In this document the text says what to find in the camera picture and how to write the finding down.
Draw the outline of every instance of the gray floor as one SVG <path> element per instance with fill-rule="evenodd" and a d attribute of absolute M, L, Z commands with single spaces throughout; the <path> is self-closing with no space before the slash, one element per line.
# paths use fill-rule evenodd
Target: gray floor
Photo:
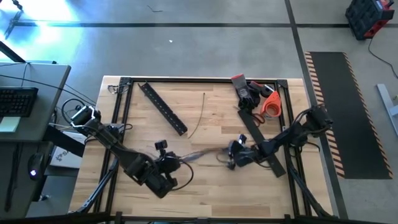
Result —
<path fill-rule="evenodd" d="M 300 24 L 345 24 L 349 0 L 290 0 Z M 23 21 L 74 22 L 217 22 L 288 23 L 281 0 L 115 0 L 115 1 L 20 1 Z M 40 11 L 40 4 L 54 6 Z M 396 17 L 391 23 L 398 23 Z M 55 60 L 72 66 L 68 84 L 92 99 L 98 96 L 103 75 L 157 75 L 302 78 L 302 71 L 290 28 L 245 27 L 148 27 L 78 28 L 17 26 L 7 44 L 31 60 Z M 391 69 L 368 53 L 368 41 L 358 42 L 349 29 L 298 29 L 304 51 L 346 52 L 353 65 L 373 121 L 398 175 L 398 138 L 376 90 L 385 83 L 391 95 L 398 95 L 398 79 Z M 398 69 L 398 28 L 385 28 L 372 43 L 372 50 Z M 70 96 L 63 94 L 60 103 Z M 31 206 L 30 216 L 66 212 L 70 190 L 56 191 L 57 181 L 46 206 Z M 340 180 L 350 219 L 396 223 L 398 180 Z"/>

